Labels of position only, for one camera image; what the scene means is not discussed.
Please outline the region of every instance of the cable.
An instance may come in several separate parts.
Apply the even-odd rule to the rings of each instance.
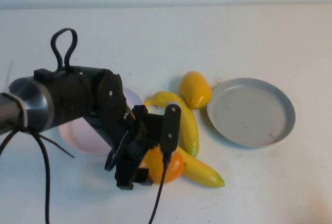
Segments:
[[[37,132],[34,132],[32,130],[29,129],[23,129],[21,128],[19,125],[17,125],[4,139],[4,141],[1,143],[0,145],[0,156],[2,154],[2,152],[4,151],[4,149],[6,148],[6,146],[8,145],[9,141],[19,132],[26,132],[30,135],[32,135],[35,140],[37,141],[37,143],[39,144],[40,149],[42,150],[41,152],[43,153],[43,157],[44,157],[44,164],[45,164],[45,172],[46,172],[46,190],[45,190],[45,223],[46,224],[50,224],[50,194],[51,194],[51,171],[50,171],[50,162],[48,159],[48,155],[47,155],[47,151],[46,151],[46,147],[43,143],[43,141],[41,140],[41,138],[45,139],[46,141],[54,144],[55,146],[57,146],[59,149],[61,149],[63,152],[65,152],[66,154],[68,154],[71,157],[74,157],[73,155],[71,155],[68,151],[66,151],[65,149],[63,149],[60,145],[58,145],[56,142],[54,142],[53,140],[50,140],[47,137],[44,137],[42,135],[40,135]]]
[[[165,182],[166,172],[167,172],[168,165],[170,164],[170,161],[171,161],[171,156],[164,154],[163,157],[162,157],[162,160],[163,160],[164,168],[163,168],[163,171],[162,171],[161,182],[160,182],[159,189],[158,189],[158,194],[157,194],[157,198],[156,198],[156,202],[155,202],[155,207],[154,207],[154,210],[152,211],[149,224],[152,224],[152,222],[154,220],[154,217],[156,215],[156,212],[157,212],[162,187],[163,187],[164,182]]]
[[[62,150],[64,153],[66,153],[68,156],[75,158],[72,154],[70,154],[68,151],[66,151],[64,148],[62,148],[59,144],[57,144],[56,142],[54,142],[53,140],[49,139],[48,137],[45,137],[41,134],[38,134],[38,136],[44,140],[46,140],[47,142],[50,142],[51,144],[57,146],[60,150]]]
[[[37,133],[30,133],[37,143],[40,146],[41,152],[43,153],[44,163],[45,163],[45,171],[46,171],[46,192],[45,192],[45,223],[50,224],[50,194],[51,194],[51,170],[50,170],[50,162],[48,160],[47,151],[43,141],[40,139]]]
[[[71,70],[71,66],[69,64],[69,60],[71,58],[72,53],[74,52],[74,50],[76,48],[78,38],[77,38],[77,33],[76,33],[75,30],[70,29],[70,28],[64,28],[64,29],[59,30],[58,32],[56,32],[52,36],[52,39],[51,39],[51,48],[52,48],[54,54],[56,55],[57,62],[58,62],[58,68],[57,68],[57,70],[56,70],[55,73],[59,72],[61,70],[61,68],[62,68],[62,57],[61,57],[61,55],[60,55],[60,53],[59,53],[59,51],[57,49],[56,41],[57,41],[58,37],[62,33],[66,32],[66,31],[70,31],[72,33],[73,40],[72,40],[71,46],[69,47],[69,49],[68,49],[68,51],[67,51],[67,53],[66,53],[66,55],[64,57],[64,65],[66,67],[67,72],[69,72]]]
[[[19,131],[20,131],[20,128],[15,127],[12,130],[12,132],[7,135],[7,137],[4,139],[4,141],[0,145],[0,156],[1,156],[2,152],[4,151],[4,149],[6,148],[6,146],[8,145],[9,141],[12,139],[12,137],[14,137],[15,134],[18,133]]]

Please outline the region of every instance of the banana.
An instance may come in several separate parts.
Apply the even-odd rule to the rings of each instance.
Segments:
[[[224,187],[225,182],[222,177],[210,166],[186,153],[179,146],[176,151],[185,160],[185,167],[182,175],[207,187]]]
[[[152,98],[146,100],[144,104],[146,106],[156,105],[166,107],[169,103],[174,101],[179,103],[181,107],[180,136],[182,138],[184,148],[186,152],[196,157],[199,150],[198,129],[195,117],[184,100],[172,92],[158,92]]]

